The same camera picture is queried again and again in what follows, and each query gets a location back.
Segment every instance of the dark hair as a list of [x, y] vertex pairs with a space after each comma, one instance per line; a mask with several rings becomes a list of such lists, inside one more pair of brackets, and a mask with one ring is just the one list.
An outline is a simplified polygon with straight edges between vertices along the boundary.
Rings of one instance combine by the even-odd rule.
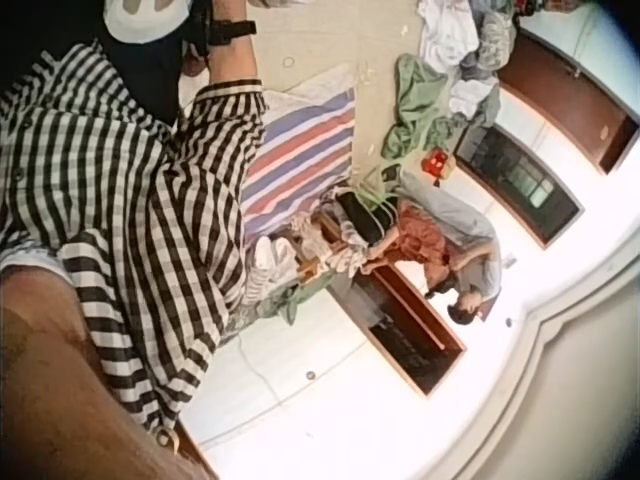
[[451, 320], [456, 322], [458, 325], [469, 325], [473, 322], [473, 319], [476, 318], [478, 309], [476, 308], [473, 312], [468, 312], [466, 310], [459, 309], [455, 305], [449, 305], [447, 307], [447, 313], [451, 317]]
[[449, 290], [454, 288], [457, 283], [458, 283], [458, 278], [456, 277], [455, 272], [453, 270], [450, 270], [449, 275], [447, 275], [447, 278], [445, 278], [443, 281], [441, 281], [437, 285], [434, 285], [433, 288], [429, 289], [429, 291], [425, 293], [424, 298], [429, 300], [430, 298], [433, 298], [436, 293], [440, 293], [440, 294], [447, 293]]

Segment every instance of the window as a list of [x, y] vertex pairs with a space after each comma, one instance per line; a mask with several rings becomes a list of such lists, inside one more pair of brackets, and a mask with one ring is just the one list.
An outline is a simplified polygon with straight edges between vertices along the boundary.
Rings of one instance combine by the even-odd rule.
[[467, 130], [456, 157], [533, 235], [548, 246], [581, 213], [580, 205], [533, 154], [497, 127]]

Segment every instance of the wire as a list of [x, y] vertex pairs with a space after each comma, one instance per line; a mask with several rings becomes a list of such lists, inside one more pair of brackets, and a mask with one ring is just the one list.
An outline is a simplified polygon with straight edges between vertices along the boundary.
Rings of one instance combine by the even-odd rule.
[[278, 395], [278, 392], [276, 392], [275, 388], [273, 388], [273, 386], [271, 385], [271, 383], [269, 382], [267, 377], [265, 377], [260, 371], [258, 371], [258, 369], [255, 368], [253, 366], [253, 364], [251, 363], [251, 361], [249, 360], [249, 357], [247, 357], [247, 354], [244, 351], [244, 343], [242, 341], [242, 332], [238, 332], [238, 335], [236, 335], [236, 337], [238, 338], [238, 353], [240, 353], [240, 356], [242, 357], [242, 360], [247, 365], [249, 370], [251, 370], [251, 372], [255, 376], [257, 376], [262, 381], [262, 383], [264, 383], [264, 385], [267, 387], [267, 389], [269, 390], [269, 392], [273, 396], [274, 400], [276, 401], [277, 406], [279, 408], [281, 408], [287, 414], [289, 419], [292, 421], [293, 425], [297, 429], [302, 431], [302, 433], [304, 433], [307, 437], [313, 439], [314, 438], [313, 435], [307, 429], [305, 429], [300, 424], [300, 422], [297, 420], [297, 418], [295, 418], [295, 416], [291, 413], [291, 411], [288, 409], [287, 405], [284, 403], [284, 400], [282, 400], [280, 398], [280, 396]]

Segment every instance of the wooden door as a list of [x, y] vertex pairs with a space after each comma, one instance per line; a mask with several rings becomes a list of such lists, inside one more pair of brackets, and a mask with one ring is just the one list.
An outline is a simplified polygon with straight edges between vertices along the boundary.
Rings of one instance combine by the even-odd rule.
[[498, 76], [503, 88], [536, 109], [603, 173], [613, 169], [638, 130], [605, 90], [524, 33]]

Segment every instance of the hand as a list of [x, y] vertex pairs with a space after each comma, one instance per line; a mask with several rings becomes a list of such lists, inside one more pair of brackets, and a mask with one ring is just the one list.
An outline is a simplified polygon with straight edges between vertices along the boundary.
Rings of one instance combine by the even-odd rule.
[[378, 249], [377, 249], [377, 248], [372, 247], [372, 248], [369, 248], [369, 249], [367, 250], [367, 255], [366, 255], [367, 260], [369, 260], [369, 261], [371, 261], [371, 260], [375, 260], [375, 259], [376, 259], [376, 258], [378, 258], [379, 256], [380, 256], [380, 252], [378, 251]]
[[373, 267], [374, 265], [372, 265], [371, 263], [367, 263], [366, 265], [362, 265], [360, 267], [360, 273], [363, 275], [371, 275], [371, 272], [373, 272]]
[[454, 272], [459, 272], [467, 264], [465, 255], [455, 255], [449, 260], [449, 268]]

